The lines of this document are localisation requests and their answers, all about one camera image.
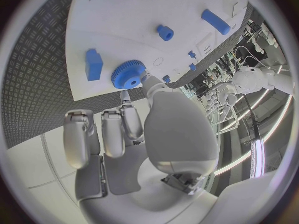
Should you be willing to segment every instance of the blue rectangular block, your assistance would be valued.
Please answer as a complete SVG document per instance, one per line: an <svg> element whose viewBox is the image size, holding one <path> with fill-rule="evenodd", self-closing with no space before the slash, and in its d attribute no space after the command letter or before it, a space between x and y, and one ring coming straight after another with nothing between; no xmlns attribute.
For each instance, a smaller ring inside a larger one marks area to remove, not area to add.
<svg viewBox="0 0 299 224"><path fill-rule="evenodd" d="M101 55L95 49L86 52L85 72L88 81L96 81L100 79L103 68L103 60Z"/></svg>

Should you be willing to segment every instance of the metal floor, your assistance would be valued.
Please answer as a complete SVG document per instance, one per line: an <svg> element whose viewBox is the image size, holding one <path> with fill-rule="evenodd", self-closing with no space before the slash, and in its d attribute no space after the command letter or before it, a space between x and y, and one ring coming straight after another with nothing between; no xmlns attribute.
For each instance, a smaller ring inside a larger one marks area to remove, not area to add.
<svg viewBox="0 0 299 224"><path fill-rule="evenodd" d="M94 113L120 105L119 92L73 101L65 64L65 31L72 0L48 0L25 26L7 64L2 90L2 122L7 147L63 124L70 109ZM170 83L177 88L193 80L238 42L252 12L248 5L241 28L186 73ZM133 101L144 97L129 90Z"/></svg>

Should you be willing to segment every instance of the white robot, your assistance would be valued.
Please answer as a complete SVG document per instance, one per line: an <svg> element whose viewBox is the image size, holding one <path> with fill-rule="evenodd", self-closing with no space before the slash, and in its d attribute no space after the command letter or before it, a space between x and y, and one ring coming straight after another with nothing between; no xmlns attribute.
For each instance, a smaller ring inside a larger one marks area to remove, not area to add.
<svg viewBox="0 0 299 224"><path fill-rule="evenodd" d="M294 84L290 76L278 74L274 70L243 66L229 82L220 82L207 92L207 115L224 106L220 115L220 121L224 121L230 108L237 102L236 94L249 94L261 88L269 90L276 88L292 95Z"/></svg>
<svg viewBox="0 0 299 224"><path fill-rule="evenodd" d="M77 169L80 209L89 223L166 224L180 223L186 210L200 206L192 219L201 221L217 199L200 188L218 163L215 135L184 94L147 71L141 82L150 107L144 139L127 91L118 110L102 113L103 156L92 111L66 114L64 147Z"/></svg>

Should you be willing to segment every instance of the blue gear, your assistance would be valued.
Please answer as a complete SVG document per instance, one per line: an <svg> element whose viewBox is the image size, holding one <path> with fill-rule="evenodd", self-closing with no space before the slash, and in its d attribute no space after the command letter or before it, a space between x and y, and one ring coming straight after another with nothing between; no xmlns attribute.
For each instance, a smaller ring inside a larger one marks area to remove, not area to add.
<svg viewBox="0 0 299 224"><path fill-rule="evenodd" d="M140 84L140 75L146 69L139 60L126 61L114 70L111 81L117 89L131 89Z"/></svg>

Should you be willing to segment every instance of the small blue part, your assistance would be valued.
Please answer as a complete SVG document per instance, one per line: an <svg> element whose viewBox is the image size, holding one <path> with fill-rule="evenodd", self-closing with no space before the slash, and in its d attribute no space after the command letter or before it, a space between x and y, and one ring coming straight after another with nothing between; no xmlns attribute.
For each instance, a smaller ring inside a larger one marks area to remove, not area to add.
<svg viewBox="0 0 299 224"><path fill-rule="evenodd" d="M191 58L196 59L196 54L195 54L193 51L189 51L189 52L188 52L188 55L189 55Z"/></svg>
<svg viewBox="0 0 299 224"><path fill-rule="evenodd" d="M85 55L85 73L88 81L100 79L103 68L101 55L95 49L90 49Z"/></svg>
<svg viewBox="0 0 299 224"><path fill-rule="evenodd" d="M191 69L192 71L195 71L195 70L196 70L196 66L195 66L193 63L191 63L191 65L189 65L189 67L190 67L190 69Z"/></svg>
<svg viewBox="0 0 299 224"><path fill-rule="evenodd" d="M140 84L140 75L146 69L139 60L126 61L114 70L111 81L117 89L131 89Z"/></svg>
<svg viewBox="0 0 299 224"><path fill-rule="evenodd" d="M212 13L209 9L203 11L201 18L215 27L222 35L226 35L230 31L230 26L216 14Z"/></svg>
<svg viewBox="0 0 299 224"><path fill-rule="evenodd" d="M164 41L169 41L172 39L174 32L172 29L170 29L168 26L163 26L159 25L157 27L157 32L159 33L159 36L164 40Z"/></svg>
<svg viewBox="0 0 299 224"><path fill-rule="evenodd" d="M166 83L169 83L170 82L170 77L169 75L166 75L162 78Z"/></svg>

